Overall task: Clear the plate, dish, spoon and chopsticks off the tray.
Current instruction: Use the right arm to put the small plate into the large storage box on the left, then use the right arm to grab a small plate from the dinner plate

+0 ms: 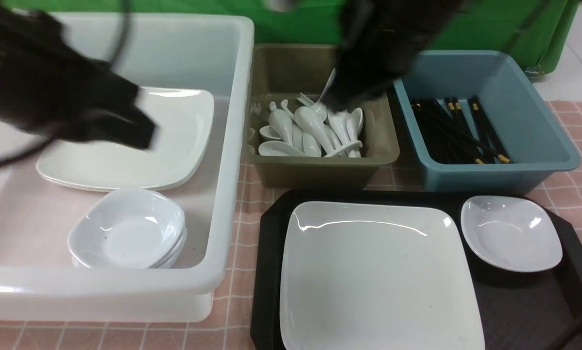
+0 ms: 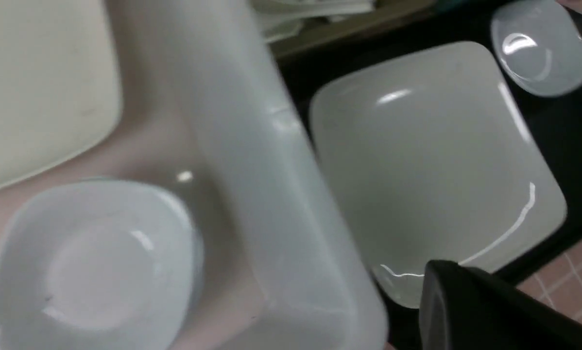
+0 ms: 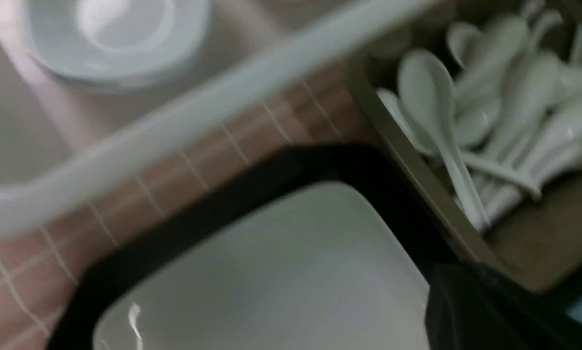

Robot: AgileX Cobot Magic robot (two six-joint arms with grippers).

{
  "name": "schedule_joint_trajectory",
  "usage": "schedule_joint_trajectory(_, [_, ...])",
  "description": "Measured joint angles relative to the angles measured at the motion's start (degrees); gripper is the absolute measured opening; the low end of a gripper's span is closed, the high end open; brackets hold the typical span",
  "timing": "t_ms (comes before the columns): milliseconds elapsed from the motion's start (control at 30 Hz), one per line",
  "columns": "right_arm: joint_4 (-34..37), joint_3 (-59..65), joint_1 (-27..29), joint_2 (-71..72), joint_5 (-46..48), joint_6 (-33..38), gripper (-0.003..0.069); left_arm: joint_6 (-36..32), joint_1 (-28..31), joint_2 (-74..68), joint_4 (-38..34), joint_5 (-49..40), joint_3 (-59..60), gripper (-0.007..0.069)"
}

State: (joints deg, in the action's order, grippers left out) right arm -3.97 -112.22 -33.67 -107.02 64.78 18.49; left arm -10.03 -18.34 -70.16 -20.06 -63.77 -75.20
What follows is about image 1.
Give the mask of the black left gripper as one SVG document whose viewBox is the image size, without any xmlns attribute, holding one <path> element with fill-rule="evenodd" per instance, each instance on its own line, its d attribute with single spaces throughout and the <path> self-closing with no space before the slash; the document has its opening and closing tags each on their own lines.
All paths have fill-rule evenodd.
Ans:
<svg viewBox="0 0 582 350">
<path fill-rule="evenodd" d="M 58 139 L 69 142 L 113 142 L 127 148 L 149 149 L 157 124 L 137 107 L 140 87 L 133 83 L 118 84 L 97 91 L 96 101 L 83 108 L 69 121 Z"/>
</svg>

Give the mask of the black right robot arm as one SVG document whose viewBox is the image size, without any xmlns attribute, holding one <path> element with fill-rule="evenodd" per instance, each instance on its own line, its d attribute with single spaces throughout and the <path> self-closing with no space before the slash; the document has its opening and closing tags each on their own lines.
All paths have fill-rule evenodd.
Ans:
<svg viewBox="0 0 582 350">
<path fill-rule="evenodd" d="M 339 112 L 386 93 L 463 5 L 462 0 L 347 0 L 340 13 L 335 77 L 322 104 Z"/>
</svg>

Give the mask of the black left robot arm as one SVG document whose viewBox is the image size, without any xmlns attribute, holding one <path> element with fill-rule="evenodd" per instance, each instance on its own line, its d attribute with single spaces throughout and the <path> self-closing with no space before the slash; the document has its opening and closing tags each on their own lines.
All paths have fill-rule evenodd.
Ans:
<svg viewBox="0 0 582 350">
<path fill-rule="evenodd" d="M 56 17 L 0 2 L 0 122 L 45 138 L 150 148 L 157 126 L 136 106 L 140 88 L 114 71 L 133 24 L 131 3 L 120 8 L 114 47 L 99 59 L 69 46 Z"/>
</svg>

